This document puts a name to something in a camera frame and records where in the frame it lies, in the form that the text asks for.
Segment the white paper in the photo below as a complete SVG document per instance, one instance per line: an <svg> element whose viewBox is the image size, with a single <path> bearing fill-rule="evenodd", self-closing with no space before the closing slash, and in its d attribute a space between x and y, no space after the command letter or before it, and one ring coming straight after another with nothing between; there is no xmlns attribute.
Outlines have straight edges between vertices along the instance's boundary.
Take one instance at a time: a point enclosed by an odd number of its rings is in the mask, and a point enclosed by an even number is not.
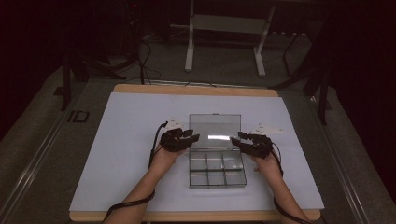
<svg viewBox="0 0 396 224"><path fill-rule="evenodd" d="M264 121L283 133L267 136L282 155L284 179L303 209L323 202L280 97L193 96L111 93L79 180L70 211L106 211L120 203L148 169L158 127L176 118L189 127L189 114L240 114L242 132ZM190 189L188 153L181 155L156 188L148 211L274 210L273 195L255 163L243 156L247 185L241 189Z"/></svg>

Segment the floor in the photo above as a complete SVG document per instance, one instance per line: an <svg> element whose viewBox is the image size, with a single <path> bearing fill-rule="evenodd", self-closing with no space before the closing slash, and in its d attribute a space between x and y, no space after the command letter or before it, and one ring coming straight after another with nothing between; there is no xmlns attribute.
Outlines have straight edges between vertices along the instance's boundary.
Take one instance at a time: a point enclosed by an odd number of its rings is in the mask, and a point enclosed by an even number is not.
<svg viewBox="0 0 396 224"><path fill-rule="evenodd" d="M144 38L140 55L148 57L146 83L265 88L289 78L281 60L290 38L270 35L264 47L267 76L258 77L251 43L237 45L213 34L197 34L193 70L184 71L187 50L185 30L175 30L170 41L155 34ZM295 69L309 50L301 36L288 52ZM113 57L117 62L120 57ZM126 80L104 77L94 70L88 83L73 82L73 101L60 111L62 98L53 95L62 86L61 68L49 76L42 90L0 143L1 223L73 223L68 208L77 187L92 141L118 83L139 83L140 68L118 71ZM290 109L306 104L301 88L304 80L281 91ZM301 110L291 118L322 195L325 209L315 223L396 223L396 208L375 172L336 91L330 89L327 126L312 119L312 111ZM89 121L68 121L72 111L90 111Z"/></svg>

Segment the black wire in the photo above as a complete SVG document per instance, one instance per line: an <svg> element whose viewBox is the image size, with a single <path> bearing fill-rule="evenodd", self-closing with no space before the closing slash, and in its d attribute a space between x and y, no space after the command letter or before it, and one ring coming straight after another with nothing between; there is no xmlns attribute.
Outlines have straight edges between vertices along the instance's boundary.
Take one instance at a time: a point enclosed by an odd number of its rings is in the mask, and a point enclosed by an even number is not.
<svg viewBox="0 0 396 224"><path fill-rule="evenodd" d="M155 151L155 147L156 147L156 144L157 144L158 134L160 133L161 128L165 127L167 123L168 123L168 121L166 121L165 123L161 124L160 127L158 128L157 132L155 133L154 143L153 143L153 146L152 146L152 150L150 151L150 155L149 155L148 167L150 167L151 162L152 162L152 159L154 158L154 155L155 155L159 150L161 150L161 148L162 148L162 147L160 147L157 151ZM155 190L152 191L152 193L151 193L147 198L144 198L144 199L141 199L141 200L136 200L136 201L133 201L133 202L128 202L128 203L116 203L116 204L112 205L112 206L107 210L107 213L106 213L105 218L103 219L103 221L105 221L105 220L108 218L108 216L111 215L111 213L113 213L115 210L117 210L117 209L119 209L119 208L137 206L137 205L142 204L142 203L148 203L152 198L154 198L154 195L155 195Z"/></svg>
<svg viewBox="0 0 396 224"><path fill-rule="evenodd" d="M104 67L111 69L111 70L120 70L120 69L126 68L128 66L129 66L129 68L131 68L132 66L134 66L135 63L136 63L135 60L127 59L123 63L104 65Z"/></svg>
<svg viewBox="0 0 396 224"><path fill-rule="evenodd" d="M143 72L143 64L142 61L140 60L139 55L137 55L137 61L139 62L139 67L140 67L140 82L141 84L145 84L145 78L144 78L144 72Z"/></svg>
<svg viewBox="0 0 396 224"><path fill-rule="evenodd" d="M154 143L152 144L152 149L151 149L151 152L150 152L150 155L149 155L148 167L150 167L152 159L154 158L154 155L155 155L155 147L157 146L158 134L160 133L161 128L164 128L167 123L168 123L168 121L166 121L165 123L161 124L160 127L158 127L157 132L155 133Z"/></svg>
<svg viewBox="0 0 396 224"><path fill-rule="evenodd" d="M320 217L321 217L321 219L323 220L323 223L324 223L324 224L328 224L326 218L323 216L323 213L322 213L321 211L320 211Z"/></svg>
<svg viewBox="0 0 396 224"><path fill-rule="evenodd" d="M271 151L271 154L274 155L274 157L275 157L275 159L276 159L276 162L277 162L277 165L279 166L280 173L281 173L282 176L283 176L283 169L282 169L282 165L281 165L282 156L281 156L281 154L280 154L279 147L278 147L275 143L273 143L273 145L274 145L274 146L276 147L276 149L277 149L278 156L275 154L275 152L274 152L273 150ZM284 217L287 217L287 218L289 218L289 219L291 219L291 220L293 220L293 221L295 221L295 222L297 222L297 223L300 223L300 224L310 224L310 223L311 223L311 222L309 222L309 221L305 221L305 220L300 219L300 218L298 218L298 217L292 216L291 214L289 214L288 212L286 212L286 211L279 205L279 203L277 203L275 197L274 197L274 205L275 205L276 210L277 210L282 216L284 216Z"/></svg>
<svg viewBox="0 0 396 224"><path fill-rule="evenodd" d="M147 61L148 61L148 59L149 59L149 55L151 54L151 47L150 47L149 44L148 44L147 42L145 42L144 40L141 41L141 44L145 45L145 46L148 48L148 55L146 56L146 58L145 58L145 60L144 60L143 62L140 60L140 58L138 58L139 65L140 65L140 76L141 76L141 77L146 76L147 79L148 79L148 83L151 85L152 77L149 76L148 70L151 71L151 72L157 73L158 76L155 77L155 78L157 78L157 79L158 79L158 78L161 78L161 75L162 75L162 74L161 74L161 72L156 71L156 70L151 69L151 68L148 68L148 67L146 66L146 63L147 63Z"/></svg>
<svg viewBox="0 0 396 224"><path fill-rule="evenodd" d="M206 83L206 84L209 84L210 86L212 86L214 88L217 88L217 86L215 84L212 84L211 82L202 82L202 83Z"/></svg>
<svg viewBox="0 0 396 224"><path fill-rule="evenodd" d="M117 68L117 69L115 69L115 68L109 68L109 69L112 69L112 70L119 70L119 69L122 69L122 70L120 70L120 71L117 71L117 74L120 74L120 73L123 73L123 72L126 72L126 71L128 71L129 69L131 69L131 68L133 68L135 66L135 63L131 63L131 64L129 64L129 66L127 66L127 67L122 67L122 68Z"/></svg>

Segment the dark background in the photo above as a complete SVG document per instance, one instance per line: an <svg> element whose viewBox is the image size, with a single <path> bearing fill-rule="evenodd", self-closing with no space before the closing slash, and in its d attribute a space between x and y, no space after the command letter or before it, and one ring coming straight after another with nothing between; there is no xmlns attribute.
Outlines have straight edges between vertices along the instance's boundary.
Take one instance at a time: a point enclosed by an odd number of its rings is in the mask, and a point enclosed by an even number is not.
<svg viewBox="0 0 396 224"><path fill-rule="evenodd" d="M121 4L117 2L1 0L0 139L46 78L60 67L70 46L101 60L106 60L108 53L124 53L118 36L122 28L117 29L118 33L106 32L107 27L124 22ZM187 2L145 1L141 5L142 18L166 37L167 24L188 23ZM197 9L261 16L249 8L237 2L230 2L227 7L203 2ZM295 8L278 8L271 29L293 31L296 24L285 21L296 16L290 14L298 11ZM311 58L332 61L331 85L337 89L339 100L393 201L396 201L395 9L388 1L346 4L330 15L309 54Z"/></svg>

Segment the metal stand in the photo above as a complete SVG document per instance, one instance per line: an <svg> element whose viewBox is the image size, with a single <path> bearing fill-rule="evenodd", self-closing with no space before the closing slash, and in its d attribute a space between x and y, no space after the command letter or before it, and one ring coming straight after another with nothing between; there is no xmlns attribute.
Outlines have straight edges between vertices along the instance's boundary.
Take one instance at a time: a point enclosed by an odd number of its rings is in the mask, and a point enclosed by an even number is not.
<svg viewBox="0 0 396 224"><path fill-rule="evenodd" d="M89 74L86 70L85 64L83 62L88 63L91 67L97 69L104 75L113 78L113 79L125 79L125 77L120 77L116 73L113 73L111 70L103 67L101 64L92 60L90 57L85 54L77 51L69 51L67 52L62 59L62 76L63 76L63 86L62 86L62 96L63 103L61 110L66 110L67 106L70 103L71 99L71 79L70 79L70 70L73 70L73 73L76 77L77 81L87 82L89 79ZM144 78L141 77L141 82L144 84Z"/></svg>
<svg viewBox="0 0 396 224"><path fill-rule="evenodd" d="M185 71L192 71L192 61L194 55L194 29L196 30L212 30L223 32L238 32L248 34L260 34L260 43L254 47L253 53L257 65L257 71L260 77L265 76L265 69L262 62L262 47L265 38L268 35L271 19L275 12L275 6L272 6L266 20L250 19L250 18L235 18L223 16L209 16L194 14L194 0L190 0L190 24L189 24L189 45L187 46L187 56Z"/></svg>
<svg viewBox="0 0 396 224"><path fill-rule="evenodd" d="M275 85L269 86L271 90L282 90L289 85L298 82L304 78L308 78L303 92L307 96L313 96L320 87L319 104L318 104L318 117L320 121L326 125L325 110L327 101L327 91L329 87L330 68L312 68L310 71L300 72L291 77L290 79Z"/></svg>

